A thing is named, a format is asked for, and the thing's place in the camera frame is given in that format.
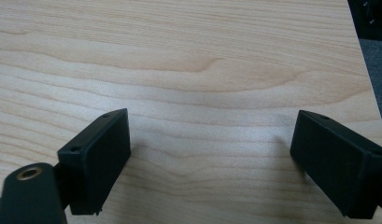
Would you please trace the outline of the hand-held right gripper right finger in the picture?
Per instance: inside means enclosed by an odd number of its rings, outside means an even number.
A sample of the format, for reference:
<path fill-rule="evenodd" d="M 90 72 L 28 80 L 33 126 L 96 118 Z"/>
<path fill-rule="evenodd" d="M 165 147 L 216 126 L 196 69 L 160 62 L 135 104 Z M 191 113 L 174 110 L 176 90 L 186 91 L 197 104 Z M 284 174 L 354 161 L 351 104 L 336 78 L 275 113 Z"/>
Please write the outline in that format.
<path fill-rule="evenodd" d="M 301 110 L 290 155 L 345 217 L 382 208 L 382 147 L 318 113 Z"/>

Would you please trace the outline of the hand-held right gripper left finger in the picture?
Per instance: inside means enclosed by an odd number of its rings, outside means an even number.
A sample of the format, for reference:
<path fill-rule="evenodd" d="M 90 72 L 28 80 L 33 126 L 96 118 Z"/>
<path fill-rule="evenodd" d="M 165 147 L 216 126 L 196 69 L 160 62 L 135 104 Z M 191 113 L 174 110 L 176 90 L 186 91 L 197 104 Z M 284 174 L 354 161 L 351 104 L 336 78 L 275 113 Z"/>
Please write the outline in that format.
<path fill-rule="evenodd" d="M 58 151 L 62 206 L 74 215 L 99 214 L 130 156 L 128 111 L 98 117 Z"/>

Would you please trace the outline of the dark object beside table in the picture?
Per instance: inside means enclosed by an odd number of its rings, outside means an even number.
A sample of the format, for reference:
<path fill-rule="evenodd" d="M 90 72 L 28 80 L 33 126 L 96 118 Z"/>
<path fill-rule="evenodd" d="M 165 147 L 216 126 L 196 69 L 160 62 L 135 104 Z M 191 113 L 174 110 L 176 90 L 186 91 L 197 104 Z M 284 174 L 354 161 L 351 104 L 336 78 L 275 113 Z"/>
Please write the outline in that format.
<path fill-rule="evenodd" d="M 382 41 L 382 0 L 347 0 L 358 38 Z"/>

